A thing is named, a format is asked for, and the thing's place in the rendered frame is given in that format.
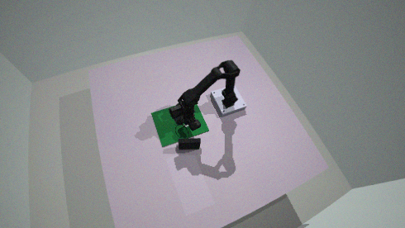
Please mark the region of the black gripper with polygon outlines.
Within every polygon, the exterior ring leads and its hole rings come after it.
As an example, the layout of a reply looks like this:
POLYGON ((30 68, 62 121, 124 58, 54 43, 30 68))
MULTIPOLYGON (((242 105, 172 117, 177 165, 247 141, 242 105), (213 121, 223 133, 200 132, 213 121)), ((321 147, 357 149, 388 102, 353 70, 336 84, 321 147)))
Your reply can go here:
POLYGON ((184 115, 187 117, 186 123, 188 124, 191 131, 195 131, 197 128, 201 127, 201 123, 199 122, 199 120, 196 120, 196 118, 194 117, 194 112, 195 110, 193 110, 192 113, 184 113, 184 115))

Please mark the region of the green circuit board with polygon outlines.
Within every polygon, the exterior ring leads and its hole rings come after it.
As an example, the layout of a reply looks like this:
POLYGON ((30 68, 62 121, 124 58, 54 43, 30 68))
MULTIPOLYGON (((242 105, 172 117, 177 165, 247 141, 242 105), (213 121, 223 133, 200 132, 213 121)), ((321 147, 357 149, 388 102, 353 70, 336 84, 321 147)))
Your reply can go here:
POLYGON ((186 125, 185 127, 184 123, 181 126, 175 124, 176 122, 169 114, 169 108, 171 107, 151 113, 160 138, 160 142, 163 147, 177 143, 179 142, 179 139, 188 139, 188 134, 190 138, 209 131, 197 104, 194 106, 194 117, 196 118, 196 120, 199 120, 199 122, 201 123, 201 127, 197 128, 195 131, 191 131, 188 125, 186 125), (188 131, 186 128, 188 129, 188 131))

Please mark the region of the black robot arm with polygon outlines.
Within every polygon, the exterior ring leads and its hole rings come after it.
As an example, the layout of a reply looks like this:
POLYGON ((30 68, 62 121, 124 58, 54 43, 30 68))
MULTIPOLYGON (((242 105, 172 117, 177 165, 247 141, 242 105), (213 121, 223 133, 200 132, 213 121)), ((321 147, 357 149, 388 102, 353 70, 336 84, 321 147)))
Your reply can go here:
POLYGON ((200 96, 210 88, 218 79, 226 78, 226 88, 222 90, 222 95, 224 99, 222 103, 226 108, 234 106, 238 98, 234 91, 236 77, 239 76, 240 69, 232 60, 226 60, 221 62, 220 65, 214 69, 194 88, 188 89, 184 92, 178 99, 178 105, 169 108, 169 114, 177 123, 177 125, 182 125, 187 117, 184 113, 192 113, 194 106, 198 104, 200 96), (224 74, 220 69, 224 69, 224 74), (183 100, 182 100, 183 99, 183 100))

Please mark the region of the black cooling fan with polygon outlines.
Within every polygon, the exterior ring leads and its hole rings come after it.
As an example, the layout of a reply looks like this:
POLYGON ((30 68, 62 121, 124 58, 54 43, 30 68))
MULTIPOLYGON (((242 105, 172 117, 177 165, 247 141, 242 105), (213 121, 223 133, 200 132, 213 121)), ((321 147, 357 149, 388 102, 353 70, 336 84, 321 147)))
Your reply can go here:
POLYGON ((179 139, 179 150, 199 150, 201 138, 179 139))

